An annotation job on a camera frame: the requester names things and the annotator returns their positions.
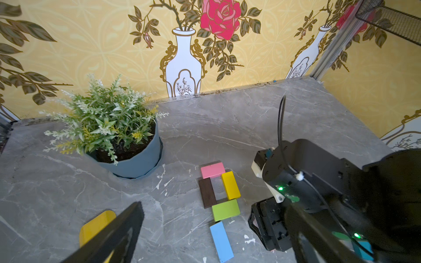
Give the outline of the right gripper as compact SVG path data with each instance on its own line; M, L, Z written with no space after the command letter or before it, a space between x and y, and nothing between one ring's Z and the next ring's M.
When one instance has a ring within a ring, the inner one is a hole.
M267 251L285 252L292 248L285 223L286 210L291 204L289 199L277 203L271 197L251 206L248 225Z

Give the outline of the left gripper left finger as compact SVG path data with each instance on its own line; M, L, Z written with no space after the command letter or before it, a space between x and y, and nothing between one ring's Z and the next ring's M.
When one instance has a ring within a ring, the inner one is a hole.
M141 202L132 203L105 229L71 254L65 263L130 263L144 221Z

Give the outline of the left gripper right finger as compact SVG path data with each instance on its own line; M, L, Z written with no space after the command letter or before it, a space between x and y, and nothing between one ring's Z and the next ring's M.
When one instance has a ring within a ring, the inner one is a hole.
M296 203L287 208L285 223L298 263L363 262Z

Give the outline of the green block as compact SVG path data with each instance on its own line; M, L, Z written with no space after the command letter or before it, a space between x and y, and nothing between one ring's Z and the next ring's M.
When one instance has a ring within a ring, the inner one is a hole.
M222 221L241 214L237 199L212 206L214 221Z

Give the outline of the yellow block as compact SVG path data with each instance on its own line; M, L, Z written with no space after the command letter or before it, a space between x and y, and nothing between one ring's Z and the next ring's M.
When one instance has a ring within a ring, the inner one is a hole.
M228 200L240 198L241 193L237 185L234 173L232 171L223 173L221 175L221 178Z

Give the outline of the light blue block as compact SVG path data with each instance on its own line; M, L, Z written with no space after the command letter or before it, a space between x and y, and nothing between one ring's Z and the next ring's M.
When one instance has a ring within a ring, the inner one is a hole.
M223 222L218 222L210 227L211 235L216 247L220 263L226 263L234 257L228 235Z

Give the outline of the dark brown block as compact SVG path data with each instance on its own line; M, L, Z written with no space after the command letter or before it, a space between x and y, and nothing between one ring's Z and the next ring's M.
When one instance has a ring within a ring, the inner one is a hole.
M200 193L205 209L211 208L217 204L216 196L210 178L200 179L198 181Z

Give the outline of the pink block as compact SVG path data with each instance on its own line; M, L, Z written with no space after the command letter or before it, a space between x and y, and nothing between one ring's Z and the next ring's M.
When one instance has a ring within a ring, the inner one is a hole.
M215 178L225 173L225 167L222 162L206 165L201 167L203 179Z

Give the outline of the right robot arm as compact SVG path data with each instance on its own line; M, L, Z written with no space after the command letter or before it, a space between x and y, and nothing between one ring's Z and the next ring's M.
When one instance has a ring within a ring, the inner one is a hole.
M258 151L254 166L273 192L248 218L266 250L292 249L299 263L420 262L420 149L359 168L298 139Z

